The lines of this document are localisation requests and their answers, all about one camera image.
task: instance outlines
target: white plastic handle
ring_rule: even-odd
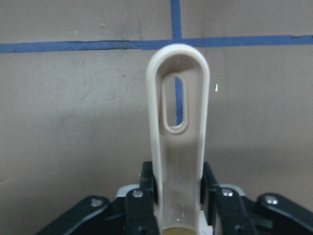
[[[209,67],[193,47],[172,44],[154,54],[146,77],[159,228],[183,227],[199,234]],[[169,126],[166,114],[164,84],[173,77],[183,86],[183,121],[178,126]]]

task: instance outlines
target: screw head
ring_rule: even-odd
[[[235,230],[236,233],[238,233],[238,234],[243,234],[243,233],[245,233],[245,231],[246,231],[245,228],[244,228],[244,226],[242,226],[242,225],[240,225],[240,224],[235,225],[234,230]]]
[[[142,197],[143,196],[143,192],[140,189],[135,189],[133,191],[133,197]]]
[[[230,188],[223,188],[222,194],[225,197],[232,197],[234,195],[233,190],[231,190]]]
[[[265,201],[266,201],[266,203],[272,204],[272,205],[278,204],[277,198],[272,196],[272,195],[266,195],[265,196]]]
[[[99,199],[92,199],[91,200],[91,206],[92,207],[99,207],[99,206],[101,206],[103,204],[103,202],[101,201],[101,200],[99,200]]]

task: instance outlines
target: blue tape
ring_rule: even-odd
[[[179,78],[175,78],[175,91],[176,91],[176,125],[181,124],[183,119],[183,109],[182,109],[182,82]]]
[[[220,38],[191,38],[154,41],[65,41],[39,43],[0,44],[0,53],[25,53],[45,51],[77,51],[77,50],[112,50],[142,49],[158,50],[168,44],[185,43],[193,47],[246,47],[246,46],[283,46],[313,45],[313,35],[306,36],[249,36]]]
[[[171,0],[172,37],[181,39],[180,0]]]

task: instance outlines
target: oval slot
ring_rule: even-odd
[[[164,124],[175,128],[183,122],[183,82],[171,74],[163,80]]]

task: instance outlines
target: black mechanism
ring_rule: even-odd
[[[200,202],[214,235],[313,235],[312,212],[279,194],[261,195],[255,203],[232,188],[222,188],[207,162]],[[138,189],[111,203],[87,197],[37,235],[159,235],[154,203],[152,162],[144,162]]]

